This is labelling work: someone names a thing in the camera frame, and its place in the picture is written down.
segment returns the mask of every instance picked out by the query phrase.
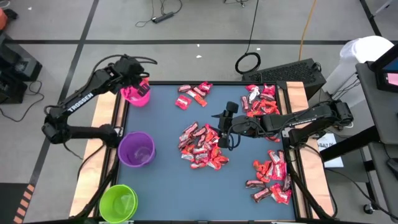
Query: blue table surface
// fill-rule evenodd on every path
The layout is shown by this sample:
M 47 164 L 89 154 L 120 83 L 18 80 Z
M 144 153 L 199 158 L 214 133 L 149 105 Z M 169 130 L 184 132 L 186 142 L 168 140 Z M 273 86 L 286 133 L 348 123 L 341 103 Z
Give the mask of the blue table surface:
M 240 96 L 248 93 L 244 86 L 213 86 L 206 107 L 192 100 L 185 111 L 175 106 L 177 88 L 151 86 L 145 107 L 129 106 L 125 133 L 144 131 L 154 138 L 156 147 L 156 158 L 149 165 L 119 168 L 118 184 L 130 186 L 138 195 L 131 220 L 295 220 L 292 200 L 284 205 L 267 197 L 255 203 L 250 195 L 260 189 L 245 188 L 247 180 L 256 180 L 253 161 L 270 160 L 267 151 L 282 149 L 282 143 L 242 137 L 234 151 L 223 149 L 229 163 L 219 171 L 193 170 L 189 161 L 181 159 L 177 144 L 182 131 L 194 121 L 217 127 L 218 119 L 211 115 L 221 113 L 228 101 L 240 105 Z

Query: white paper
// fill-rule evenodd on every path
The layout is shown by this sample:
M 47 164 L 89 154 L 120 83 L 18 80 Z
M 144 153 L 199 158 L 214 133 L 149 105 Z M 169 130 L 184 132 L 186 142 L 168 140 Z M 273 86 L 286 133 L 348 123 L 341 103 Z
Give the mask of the white paper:
M 332 133 L 326 133 L 322 138 L 318 139 L 318 148 L 319 151 L 322 151 L 332 145 L 336 144 L 335 135 Z M 344 167 L 343 161 L 341 157 L 337 157 L 336 159 L 332 159 L 330 161 L 325 162 L 326 168 L 332 167 Z

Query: gray floor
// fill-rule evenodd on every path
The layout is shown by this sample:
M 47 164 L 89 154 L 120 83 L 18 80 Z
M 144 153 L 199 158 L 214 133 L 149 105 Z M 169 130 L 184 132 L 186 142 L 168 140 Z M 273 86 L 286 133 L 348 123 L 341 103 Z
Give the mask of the gray floor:
M 10 8 L 19 13 L 6 33 L 16 40 L 79 40 L 94 0 L 13 0 Z M 148 0 L 99 0 L 90 26 L 88 40 L 248 40 L 255 0 L 239 4 L 222 4 L 222 0 L 182 0 L 183 8 L 174 18 L 161 24 L 148 23 L 144 28 L 134 27 L 139 20 L 151 14 Z M 160 3 L 154 0 L 155 15 L 160 14 Z M 367 0 L 374 12 L 384 1 Z M 311 0 L 260 0 L 253 39 L 300 40 L 310 11 Z M 168 0 L 165 11 L 176 10 L 178 1 Z M 393 4 L 376 17 L 382 35 L 398 40 L 398 4 Z M 369 21 L 357 0 L 319 0 L 308 27 L 307 40 L 351 40 L 374 35 Z M 0 116 L 0 182 L 26 183 L 29 181 L 42 147 L 40 132 L 44 114 L 42 108 L 58 100 L 77 45 L 25 44 L 29 53 L 44 68 L 39 76 L 44 85 L 43 102 L 34 106 L 21 123 L 13 123 Z M 158 65 L 146 65 L 152 80 L 239 80 L 234 63 L 246 50 L 246 44 L 146 44 L 94 45 L 86 44 L 77 63 L 69 93 L 81 87 L 93 65 L 111 54 L 130 54 L 152 57 Z M 302 58 L 320 62 L 327 77 L 339 61 L 342 45 L 305 45 Z M 297 44 L 262 44 L 251 46 L 262 57 L 261 68 L 267 68 L 298 59 Z M 253 66 L 243 61 L 241 70 Z M 5 113 L 18 118 L 35 101 L 25 97 L 21 105 L 1 105 Z M 318 101 L 315 95 L 311 102 Z M 89 126 L 96 101 L 91 101 L 70 118 L 70 124 Z M 83 155 L 86 141 L 70 141 L 68 146 Z M 62 146 L 51 145 L 25 218 L 26 222 L 67 218 L 76 186 L 76 172 L 81 161 L 66 152 Z M 366 215 L 362 206 L 367 201 L 349 182 L 328 175 L 331 189 L 337 199 L 342 220 L 389 223 L 381 212 Z

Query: green bucket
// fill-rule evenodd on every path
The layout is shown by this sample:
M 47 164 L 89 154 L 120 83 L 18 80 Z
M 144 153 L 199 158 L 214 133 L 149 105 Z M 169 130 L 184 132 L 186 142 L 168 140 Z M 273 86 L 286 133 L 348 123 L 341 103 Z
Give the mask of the green bucket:
M 99 201 L 101 216 L 110 223 L 129 220 L 136 212 L 138 197 L 130 187 L 121 184 L 109 188 Z

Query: purple bucket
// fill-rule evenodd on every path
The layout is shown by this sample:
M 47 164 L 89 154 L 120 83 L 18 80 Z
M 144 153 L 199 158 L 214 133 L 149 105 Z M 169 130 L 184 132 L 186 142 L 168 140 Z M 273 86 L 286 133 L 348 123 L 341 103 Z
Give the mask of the purple bucket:
M 133 168 L 142 167 L 156 155 L 154 140 L 143 132 L 127 134 L 119 144 L 118 156 L 120 161 Z

